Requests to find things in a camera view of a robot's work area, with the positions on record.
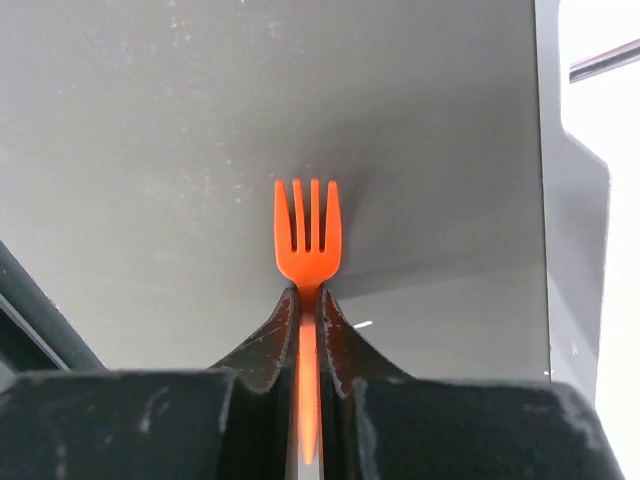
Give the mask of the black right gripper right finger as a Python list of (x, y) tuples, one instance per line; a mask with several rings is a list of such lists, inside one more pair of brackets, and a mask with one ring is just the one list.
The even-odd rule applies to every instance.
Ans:
[(435, 381), (400, 369), (319, 292), (325, 479), (619, 479), (594, 408), (564, 383)]

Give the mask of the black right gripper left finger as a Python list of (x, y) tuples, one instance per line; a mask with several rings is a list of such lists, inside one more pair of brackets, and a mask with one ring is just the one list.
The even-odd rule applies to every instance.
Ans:
[(5, 479), (293, 479), (301, 301), (203, 370), (29, 372), (1, 391)]

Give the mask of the orange plastic fork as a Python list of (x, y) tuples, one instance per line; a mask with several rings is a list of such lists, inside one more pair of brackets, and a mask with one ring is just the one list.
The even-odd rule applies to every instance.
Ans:
[(302, 181), (292, 181), (294, 210), (289, 210), (285, 183), (274, 184), (276, 265), (292, 281), (301, 301), (298, 347), (297, 425), (305, 464), (314, 462), (320, 423), (319, 360), (315, 311), (317, 291), (339, 270), (342, 216), (337, 182), (328, 182), (326, 208), (320, 208), (320, 181), (310, 182), (310, 210), (304, 208)]

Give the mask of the white divided utensil tray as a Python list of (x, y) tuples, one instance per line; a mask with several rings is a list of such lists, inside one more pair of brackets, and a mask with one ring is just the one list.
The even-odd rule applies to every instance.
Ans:
[(571, 84), (570, 66), (639, 39), (635, 1), (535, 5), (549, 377), (596, 408), (639, 475), (639, 61)]

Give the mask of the black chopstick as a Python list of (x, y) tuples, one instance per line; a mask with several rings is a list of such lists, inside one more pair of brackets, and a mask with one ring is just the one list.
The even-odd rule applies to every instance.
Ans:
[(570, 66), (569, 82), (584, 81), (639, 61), (640, 40), (635, 39)]

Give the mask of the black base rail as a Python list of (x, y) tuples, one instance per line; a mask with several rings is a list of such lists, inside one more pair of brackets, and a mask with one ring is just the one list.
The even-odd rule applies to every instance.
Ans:
[(2, 368), (11, 373), (105, 368), (6, 246), (0, 272)]

